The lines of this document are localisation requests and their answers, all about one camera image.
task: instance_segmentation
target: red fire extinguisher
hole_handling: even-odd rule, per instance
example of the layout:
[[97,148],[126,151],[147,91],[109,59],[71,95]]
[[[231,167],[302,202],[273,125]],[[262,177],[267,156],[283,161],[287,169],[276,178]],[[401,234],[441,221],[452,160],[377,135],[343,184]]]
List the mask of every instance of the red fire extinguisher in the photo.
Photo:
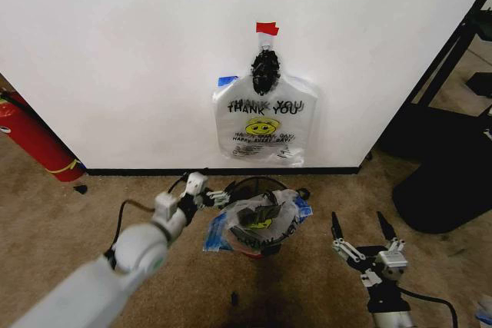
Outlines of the red fire extinguisher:
[[16,92],[0,95],[0,131],[62,182],[83,175],[80,162]]

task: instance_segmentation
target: black baseboard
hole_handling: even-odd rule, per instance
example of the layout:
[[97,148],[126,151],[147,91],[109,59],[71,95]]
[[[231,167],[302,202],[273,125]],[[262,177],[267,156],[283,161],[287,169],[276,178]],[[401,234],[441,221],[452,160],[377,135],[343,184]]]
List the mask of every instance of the black baseboard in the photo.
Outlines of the black baseboard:
[[201,172],[207,175],[266,175],[266,174],[357,174],[359,167],[302,167],[302,168],[198,168],[198,169],[105,169],[87,168],[91,176],[181,176]]

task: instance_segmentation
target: yellow smiley face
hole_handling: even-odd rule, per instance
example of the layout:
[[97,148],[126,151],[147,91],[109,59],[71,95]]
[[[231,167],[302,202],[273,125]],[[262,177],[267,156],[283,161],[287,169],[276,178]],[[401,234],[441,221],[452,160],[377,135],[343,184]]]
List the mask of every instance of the yellow smiley face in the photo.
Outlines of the yellow smiley face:
[[278,126],[279,121],[271,118],[253,118],[246,126],[246,132],[249,134],[273,134]]

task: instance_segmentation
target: black stand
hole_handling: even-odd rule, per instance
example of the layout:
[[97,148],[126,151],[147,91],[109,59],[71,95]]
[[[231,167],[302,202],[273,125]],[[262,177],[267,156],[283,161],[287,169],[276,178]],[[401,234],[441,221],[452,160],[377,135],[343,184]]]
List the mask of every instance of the black stand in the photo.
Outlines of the black stand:
[[428,107],[474,36],[492,41],[492,12],[481,10],[485,1],[475,1],[379,141],[391,154],[423,161],[393,192],[398,212],[415,230],[448,232],[492,208],[492,139],[484,133],[492,132],[492,107],[480,117]]

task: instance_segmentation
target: red tape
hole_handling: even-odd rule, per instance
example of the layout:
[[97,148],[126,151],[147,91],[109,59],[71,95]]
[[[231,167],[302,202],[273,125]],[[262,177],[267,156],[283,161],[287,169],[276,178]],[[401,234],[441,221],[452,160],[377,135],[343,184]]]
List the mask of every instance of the red tape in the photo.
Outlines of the red tape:
[[276,27],[277,22],[261,23],[256,22],[256,32],[263,32],[264,34],[269,34],[277,36],[278,27]]

